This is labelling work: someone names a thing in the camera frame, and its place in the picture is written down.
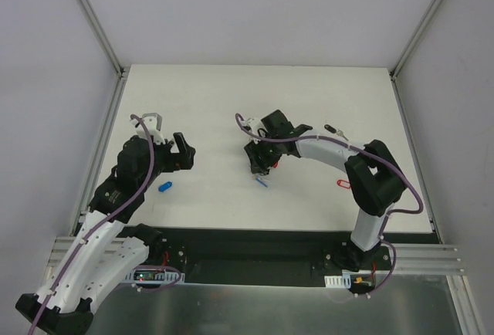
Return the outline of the blue tag key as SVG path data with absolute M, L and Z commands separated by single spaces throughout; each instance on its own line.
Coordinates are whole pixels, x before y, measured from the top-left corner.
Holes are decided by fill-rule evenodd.
M 258 184 L 260 184 L 264 188 L 268 188 L 269 187 L 268 181 L 266 179 L 264 179 L 262 176 L 260 176 L 258 174 L 254 174 L 252 176 L 252 178 L 254 179 L 255 182 L 257 182 Z

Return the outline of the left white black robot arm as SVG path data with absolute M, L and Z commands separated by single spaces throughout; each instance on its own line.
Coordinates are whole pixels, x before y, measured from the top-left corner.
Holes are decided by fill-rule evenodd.
M 110 176 L 96 189 L 90 210 L 55 272 L 35 293 L 25 293 L 15 308 L 35 329 L 47 334 L 85 334 L 103 301 L 138 266 L 158 272 L 181 273 L 168 266 L 165 237 L 139 224 L 130 230 L 108 260 L 103 254 L 144 203 L 144 193 L 163 173 L 189 170 L 195 149 L 181 132 L 171 141 L 132 136 L 118 154 Z

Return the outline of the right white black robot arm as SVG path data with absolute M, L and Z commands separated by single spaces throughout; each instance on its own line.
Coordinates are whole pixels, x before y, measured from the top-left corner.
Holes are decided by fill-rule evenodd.
M 352 145 L 335 132 L 322 135 L 307 124 L 293 126 L 280 110 L 262 119 L 236 114 L 235 121 L 249 136 L 244 151 L 255 176 L 268 175 L 284 156 L 318 161 L 347 176 L 359 208 L 357 221 L 346 244 L 330 257 L 335 266 L 351 272 L 368 267 L 381 246 L 385 214 L 406 189 L 387 146 L 379 140 Z

